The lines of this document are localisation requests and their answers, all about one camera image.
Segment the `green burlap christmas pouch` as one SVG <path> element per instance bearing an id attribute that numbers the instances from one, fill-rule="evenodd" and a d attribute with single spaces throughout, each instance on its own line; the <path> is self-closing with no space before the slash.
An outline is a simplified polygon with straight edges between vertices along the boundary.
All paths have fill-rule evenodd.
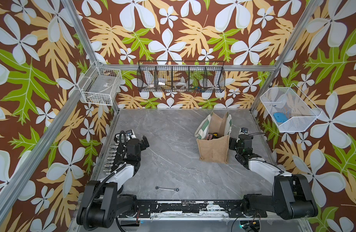
<path id="1" fill-rule="evenodd" d="M 232 117 L 226 112 L 221 118 L 214 112 L 210 113 L 196 129 L 196 137 L 200 160 L 227 164 L 229 138 L 232 130 Z M 218 138 L 206 140 L 209 133 L 218 133 Z"/>

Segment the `pink art knife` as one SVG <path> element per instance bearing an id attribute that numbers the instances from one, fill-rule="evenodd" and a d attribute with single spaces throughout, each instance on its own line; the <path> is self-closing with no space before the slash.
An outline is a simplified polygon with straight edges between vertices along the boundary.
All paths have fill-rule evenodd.
<path id="1" fill-rule="evenodd" d="M 213 134 L 212 133 L 209 133 L 206 137 L 206 140 L 211 140 L 213 138 Z"/>

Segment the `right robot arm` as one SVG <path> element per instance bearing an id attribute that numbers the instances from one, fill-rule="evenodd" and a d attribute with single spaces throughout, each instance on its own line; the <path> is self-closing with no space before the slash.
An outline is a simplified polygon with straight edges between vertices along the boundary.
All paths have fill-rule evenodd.
<path id="1" fill-rule="evenodd" d="M 242 213 L 266 211 L 285 220 L 317 216 L 318 207 L 307 178 L 284 171 L 253 153 L 252 139 L 252 135 L 244 133 L 236 139 L 231 137 L 229 149 L 236 152 L 235 158 L 243 167 L 272 184 L 272 194 L 244 195 Z"/>

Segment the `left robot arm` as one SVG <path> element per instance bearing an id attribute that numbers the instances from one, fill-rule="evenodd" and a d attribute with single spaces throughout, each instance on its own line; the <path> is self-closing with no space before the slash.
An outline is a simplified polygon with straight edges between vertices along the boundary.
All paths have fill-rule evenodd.
<path id="1" fill-rule="evenodd" d="M 141 165 L 141 153 L 150 144 L 146 136 L 136 138 L 133 130 L 120 131 L 107 157 L 106 176 L 90 181 L 83 194 L 76 222 L 86 231 L 109 228 L 121 214 L 135 216 L 137 196 L 123 194 L 126 181 L 135 176 Z"/>

